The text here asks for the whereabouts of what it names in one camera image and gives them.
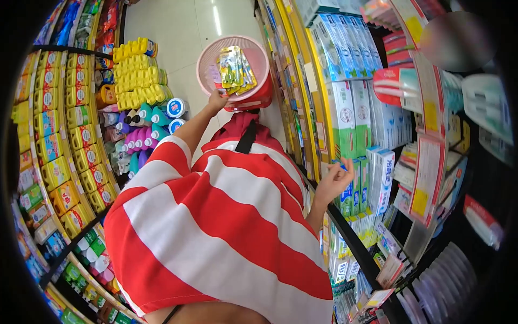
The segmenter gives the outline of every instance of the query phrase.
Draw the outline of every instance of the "woman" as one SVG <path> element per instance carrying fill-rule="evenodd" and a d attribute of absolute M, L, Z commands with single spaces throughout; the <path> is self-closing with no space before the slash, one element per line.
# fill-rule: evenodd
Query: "woman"
<path fill-rule="evenodd" d="M 149 324 L 330 323 L 333 295 L 318 232 L 353 179 L 330 166 L 306 219 L 296 166 L 258 115 L 234 114 L 192 154 L 227 99 L 163 139 L 105 220 L 120 288 Z"/>

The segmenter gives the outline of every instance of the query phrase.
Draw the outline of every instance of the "black bag strap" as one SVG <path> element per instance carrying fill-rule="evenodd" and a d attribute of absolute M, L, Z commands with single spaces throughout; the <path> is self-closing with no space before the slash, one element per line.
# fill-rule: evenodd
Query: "black bag strap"
<path fill-rule="evenodd" d="M 176 305 L 175 308 L 172 309 L 171 313 L 169 313 L 169 315 L 167 315 L 167 317 L 164 319 L 164 321 L 162 322 L 162 324 L 167 324 L 169 322 L 169 320 L 171 319 L 171 317 L 173 317 L 173 315 L 180 310 L 180 308 L 182 308 L 183 305 Z"/>
<path fill-rule="evenodd" d="M 239 143 L 236 146 L 235 152 L 240 152 L 244 154 L 250 153 L 250 149 L 252 148 L 252 144 L 255 141 L 255 135 L 257 133 L 257 125 L 255 123 L 255 119 L 252 119 L 250 125 L 248 125 L 247 130 L 244 132 L 243 136 L 239 140 Z"/>

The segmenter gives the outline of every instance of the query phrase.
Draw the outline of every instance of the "plastic basket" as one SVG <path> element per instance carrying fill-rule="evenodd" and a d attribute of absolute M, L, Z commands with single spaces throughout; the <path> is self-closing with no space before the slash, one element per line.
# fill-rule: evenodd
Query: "plastic basket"
<path fill-rule="evenodd" d="M 257 86 L 252 90 L 245 92 L 240 96 L 232 94 L 228 98 L 229 102 L 239 102 L 250 98 L 257 93 L 264 86 L 269 77 L 268 73 L 270 72 L 270 63 L 268 61 L 268 55 L 263 46 L 252 38 L 232 35 L 214 41 L 207 46 L 199 56 L 196 64 L 196 74 L 198 77 L 198 83 L 203 92 L 207 96 L 210 96 L 210 93 L 214 91 L 216 87 L 214 85 L 214 79 L 210 73 L 209 66 L 216 64 L 216 59 L 220 55 L 221 49 L 229 46 L 239 46 L 243 50 L 250 66 L 252 67 L 255 79 L 257 80 Z"/>

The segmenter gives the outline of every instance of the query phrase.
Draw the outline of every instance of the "red and white striped shirt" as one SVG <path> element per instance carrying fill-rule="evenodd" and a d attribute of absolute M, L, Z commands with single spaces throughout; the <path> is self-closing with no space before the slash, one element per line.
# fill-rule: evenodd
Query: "red and white striped shirt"
<path fill-rule="evenodd" d="M 273 324 L 329 323 L 333 295 L 319 241 L 303 218 L 294 164 L 259 143 L 217 140 L 191 169 L 187 144 L 163 139 L 115 200 L 106 246 L 139 316 L 224 301 Z"/>

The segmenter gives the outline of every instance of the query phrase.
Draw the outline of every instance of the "supermarket aisle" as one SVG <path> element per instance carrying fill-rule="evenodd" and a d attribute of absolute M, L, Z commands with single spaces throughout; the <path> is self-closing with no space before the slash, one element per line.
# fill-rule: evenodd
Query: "supermarket aisle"
<path fill-rule="evenodd" d="M 253 15 L 251 0 L 141 0 L 128 7 L 124 41 L 149 37 L 159 45 L 157 62 L 167 71 L 174 96 L 188 101 L 190 116 L 206 104 L 196 78 L 196 61 L 203 49 L 225 35 L 245 35 L 262 44 L 261 31 Z M 201 156 L 200 146 L 231 118 L 220 111 L 202 137 L 193 162 Z M 286 138 L 277 101 L 261 112 L 261 123 L 286 148 Z"/>

